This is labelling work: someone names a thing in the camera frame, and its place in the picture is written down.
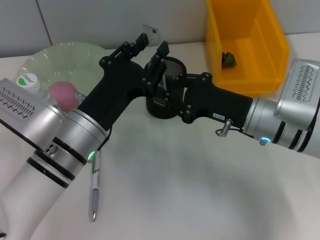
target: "yellow container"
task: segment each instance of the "yellow container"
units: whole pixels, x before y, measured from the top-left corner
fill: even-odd
[[[207,58],[213,83],[255,97],[278,89],[286,77],[289,45],[268,0],[207,0]],[[237,66],[222,68],[222,52]]]

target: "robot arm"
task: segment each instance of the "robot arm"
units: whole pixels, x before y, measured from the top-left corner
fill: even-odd
[[[7,229],[0,229],[7,233],[6,240],[30,239],[51,206],[105,144],[113,123],[137,97],[156,96],[164,108],[187,124],[200,117],[223,122],[221,137],[233,126],[262,145],[272,142],[320,158],[320,62],[296,60],[278,103],[262,98],[253,101],[214,86],[207,72],[181,72],[164,81],[169,53],[166,42],[145,69],[130,61],[146,43],[142,34],[136,43],[125,42],[102,58],[102,80],[65,118],[9,80],[0,82],[0,122],[36,148],[0,195],[8,223]],[[166,84],[187,88],[183,100],[171,96]]]

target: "green toy frog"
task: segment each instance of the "green toy frog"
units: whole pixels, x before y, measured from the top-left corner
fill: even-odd
[[[235,56],[231,52],[222,53],[222,67],[223,68],[232,68],[237,66]]]

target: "black mesh cup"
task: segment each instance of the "black mesh cup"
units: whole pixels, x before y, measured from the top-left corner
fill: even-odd
[[[166,90],[172,98],[178,101],[182,101],[184,98],[183,86],[177,86],[173,84],[176,78],[185,79],[187,75],[186,66],[178,59],[174,57],[165,58],[166,70],[165,70],[165,83]],[[177,114],[167,108],[165,108],[165,100],[158,97],[146,97],[146,109],[148,112],[159,119],[171,119]]]

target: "pen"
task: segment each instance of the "pen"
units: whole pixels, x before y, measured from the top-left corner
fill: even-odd
[[[101,150],[99,150],[92,163],[93,183],[91,192],[91,217],[94,222],[98,213],[99,206],[99,187],[100,187],[100,167],[101,167]]]

